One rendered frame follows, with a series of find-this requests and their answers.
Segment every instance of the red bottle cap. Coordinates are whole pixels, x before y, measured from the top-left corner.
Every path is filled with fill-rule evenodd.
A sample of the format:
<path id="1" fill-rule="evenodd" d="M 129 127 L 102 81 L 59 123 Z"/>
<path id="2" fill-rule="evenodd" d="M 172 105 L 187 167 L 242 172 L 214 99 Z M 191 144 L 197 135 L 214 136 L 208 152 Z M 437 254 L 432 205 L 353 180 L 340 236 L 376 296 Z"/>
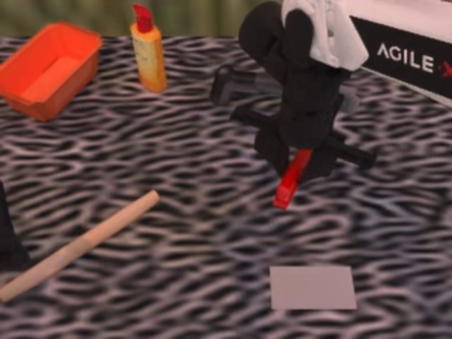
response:
<path id="1" fill-rule="evenodd" d="M 153 15 L 152 13 L 142 5 L 133 5 L 133 9 L 136 14 L 136 24 L 138 25 L 138 31 L 140 33 L 149 33 L 153 30 Z"/>

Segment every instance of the red logo mark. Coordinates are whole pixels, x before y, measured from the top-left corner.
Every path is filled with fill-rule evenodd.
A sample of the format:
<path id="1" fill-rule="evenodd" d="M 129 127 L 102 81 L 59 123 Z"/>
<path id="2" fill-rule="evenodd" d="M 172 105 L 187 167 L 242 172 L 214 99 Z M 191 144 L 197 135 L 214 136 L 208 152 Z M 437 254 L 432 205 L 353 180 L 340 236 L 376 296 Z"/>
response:
<path id="1" fill-rule="evenodd" d="M 446 67 L 446 71 L 443 74 L 444 78 L 447 78 L 448 76 L 452 77 L 452 66 L 450 66 L 447 61 L 444 62 L 444 67 Z"/>

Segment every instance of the sponge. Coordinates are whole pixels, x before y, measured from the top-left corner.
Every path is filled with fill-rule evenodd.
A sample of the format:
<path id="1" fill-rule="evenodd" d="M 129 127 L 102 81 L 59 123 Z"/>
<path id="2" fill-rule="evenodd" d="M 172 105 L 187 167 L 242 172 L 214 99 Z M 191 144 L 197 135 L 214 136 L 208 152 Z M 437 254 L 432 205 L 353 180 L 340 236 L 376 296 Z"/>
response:
<path id="1" fill-rule="evenodd" d="M 30 256 L 14 232 L 0 181 L 0 272 L 21 270 L 29 262 Z"/>

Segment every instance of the bottle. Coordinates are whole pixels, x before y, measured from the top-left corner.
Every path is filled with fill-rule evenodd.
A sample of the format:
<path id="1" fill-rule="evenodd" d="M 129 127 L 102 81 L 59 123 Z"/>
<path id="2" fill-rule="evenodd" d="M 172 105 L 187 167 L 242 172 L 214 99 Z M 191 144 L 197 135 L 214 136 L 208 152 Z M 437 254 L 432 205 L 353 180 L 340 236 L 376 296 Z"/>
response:
<path id="1" fill-rule="evenodd" d="M 131 33 L 140 82 L 152 92 L 162 92 L 167 87 L 162 35 L 146 7 L 134 4 L 133 9 L 136 23 L 131 25 Z"/>

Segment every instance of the black and white patterned surface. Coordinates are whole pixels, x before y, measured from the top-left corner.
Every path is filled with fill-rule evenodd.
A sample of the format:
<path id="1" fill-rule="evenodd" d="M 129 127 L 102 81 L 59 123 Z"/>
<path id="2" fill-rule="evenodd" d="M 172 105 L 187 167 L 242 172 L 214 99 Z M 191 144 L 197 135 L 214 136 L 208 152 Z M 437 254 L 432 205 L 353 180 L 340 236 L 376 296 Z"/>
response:
<path id="1" fill-rule="evenodd" d="M 0 61 L 24 41 L 0 38 Z M 256 65 L 227 38 L 169 38 L 165 54 L 162 95 L 138 83 L 125 37 L 105 38 L 97 77 L 58 119 L 43 124 L 0 100 L 0 178 L 34 262 L 148 190 L 162 196 L 0 305 L 1 339 L 452 338 L 450 109 L 359 71 L 349 84 L 362 106 L 336 126 L 377 150 L 377 166 L 340 163 L 283 212 L 255 131 L 208 101 L 219 65 Z M 241 101 L 278 107 L 265 95 Z M 270 266 L 323 264 L 352 267 L 357 311 L 271 310 Z"/>

